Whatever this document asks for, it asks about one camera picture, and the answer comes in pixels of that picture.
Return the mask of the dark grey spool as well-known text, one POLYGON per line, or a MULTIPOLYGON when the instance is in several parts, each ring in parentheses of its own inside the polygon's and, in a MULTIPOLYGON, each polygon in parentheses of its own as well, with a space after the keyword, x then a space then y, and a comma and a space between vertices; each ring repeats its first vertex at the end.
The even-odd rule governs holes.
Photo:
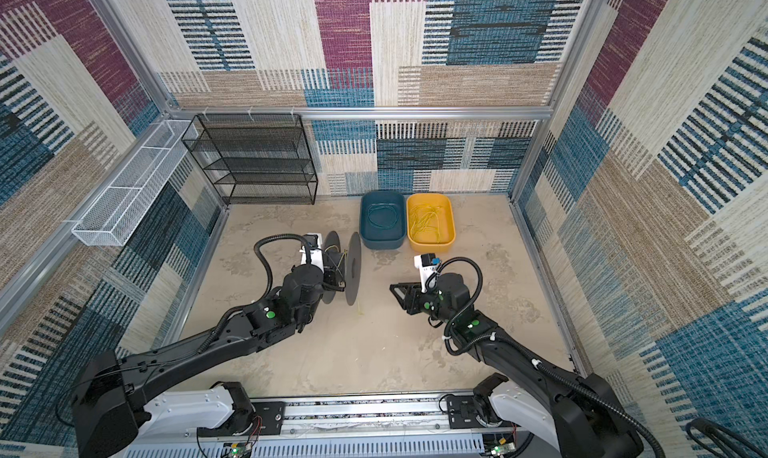
POLYGON ((362 265, 362 245, 357 232, 353 233, 348 247, 341 246, 339 235, 331 231, 322 245, 325 285, 337 293, 343 293, 349 306, 356 303, 362 265))

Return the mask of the yellow plastic bin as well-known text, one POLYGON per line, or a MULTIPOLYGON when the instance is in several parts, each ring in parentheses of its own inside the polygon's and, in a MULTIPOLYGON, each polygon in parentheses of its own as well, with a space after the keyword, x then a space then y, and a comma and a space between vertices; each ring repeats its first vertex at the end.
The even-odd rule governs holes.
POLYGON ((413 194, 406 200, 407 237, 417 254, 447 253, 456 240, 451 200, 442 194, 413 194))

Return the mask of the teal plastic bin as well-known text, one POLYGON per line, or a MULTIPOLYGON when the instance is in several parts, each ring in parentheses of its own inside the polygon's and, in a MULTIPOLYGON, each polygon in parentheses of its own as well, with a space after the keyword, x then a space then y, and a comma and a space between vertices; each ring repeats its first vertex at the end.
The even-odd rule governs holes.
POLYGON ((396 250, 407 235, 405 196, 392 191, 372 191, 361 198, 359 234, 366 248, 396 250))

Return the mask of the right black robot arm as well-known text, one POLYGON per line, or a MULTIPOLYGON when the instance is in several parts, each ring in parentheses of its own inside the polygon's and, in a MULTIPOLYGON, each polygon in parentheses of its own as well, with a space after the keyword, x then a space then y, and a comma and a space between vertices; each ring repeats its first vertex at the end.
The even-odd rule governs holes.
POLYGON ((401 308, 410 315, 425 313, 432 327, 441 326, 449 355, 468 354, 531 395, 552 419, 554 445, 563 457, 637 457, 645 445, 656 457, 665 455, 605 379, 556 366, 475 309, 484 282, 475 261, 454 257, 419 272, 418 283, 389 286, 401 308))

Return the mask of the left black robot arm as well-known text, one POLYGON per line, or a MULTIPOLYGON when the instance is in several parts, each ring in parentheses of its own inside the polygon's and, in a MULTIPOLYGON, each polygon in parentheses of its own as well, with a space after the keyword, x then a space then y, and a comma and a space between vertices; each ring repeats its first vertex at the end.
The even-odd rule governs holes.
POLYGON ((255 302, 227 310, 217 324, 165 347, 119 358, 94 356, 64 393, 81 457, 110 457, 128 447, 150 422, 150 401, 177 384, 227 361, 255 354, 302 333, 326 293, 342 292, 347 255, 339 245, 318 245, 294 235, 305 261, 255 302))

